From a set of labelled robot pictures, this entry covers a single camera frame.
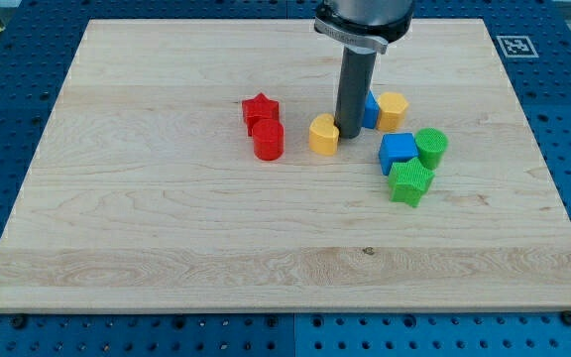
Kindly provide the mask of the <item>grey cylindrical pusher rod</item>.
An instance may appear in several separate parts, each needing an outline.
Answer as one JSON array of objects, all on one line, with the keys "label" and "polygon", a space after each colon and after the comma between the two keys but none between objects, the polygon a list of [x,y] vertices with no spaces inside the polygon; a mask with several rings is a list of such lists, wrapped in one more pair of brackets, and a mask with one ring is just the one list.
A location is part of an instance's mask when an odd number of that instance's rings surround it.
[{"label": "grey cylindrical pusher rod", "polygon": [[345,47],[336,98],[335,125],[341,139],[359,136],[377,54]]}]

